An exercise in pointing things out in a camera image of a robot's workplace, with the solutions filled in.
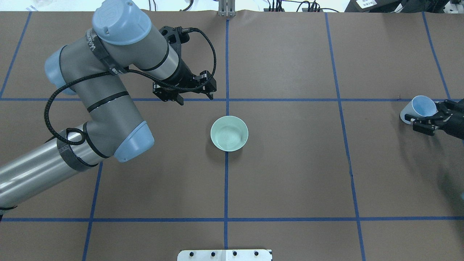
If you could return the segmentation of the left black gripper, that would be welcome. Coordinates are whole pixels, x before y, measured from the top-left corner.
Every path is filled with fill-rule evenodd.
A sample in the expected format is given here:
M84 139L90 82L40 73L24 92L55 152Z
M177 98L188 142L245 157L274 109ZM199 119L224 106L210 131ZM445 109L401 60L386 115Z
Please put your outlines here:
M209 100L213 100L214 92L217 91L216 80L210 71L204 70L199 75L195 75L184 62L179 63L172 76L161 82L161 85L153 83L152 93L164 102L175 101L181 106L184 106L184 98L181 94L187 92L205 94Z

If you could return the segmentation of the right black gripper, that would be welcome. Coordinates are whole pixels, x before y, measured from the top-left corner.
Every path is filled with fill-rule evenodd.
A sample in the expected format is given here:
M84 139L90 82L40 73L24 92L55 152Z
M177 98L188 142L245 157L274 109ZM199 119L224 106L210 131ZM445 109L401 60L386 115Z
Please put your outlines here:
M436 126L446 134L464 139L464 101L444 100L436 103L437 112L422 116L412 109L404 109L404 123L412 124L413 131L434 136Z

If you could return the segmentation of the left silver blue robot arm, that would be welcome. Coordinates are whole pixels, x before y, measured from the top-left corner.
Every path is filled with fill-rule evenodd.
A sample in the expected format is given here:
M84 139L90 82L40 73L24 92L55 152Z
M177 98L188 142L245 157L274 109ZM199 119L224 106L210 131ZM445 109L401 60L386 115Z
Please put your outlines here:
M194 32L212 50L211 72L195 75L182 59L181 46ZM45 61L45 74L57 87L43 112L52 138L1 166L1 215L107 158L127 162L154 145L152 132L121 75L144 76L153 82L158 99L183 105L181 94L188 92L213 99L216 66L214 46L199 28L157 29L132 0L105 0L93 13L86 34ZM79 96L91 120L58 132L51 125L50 111L64 92Z

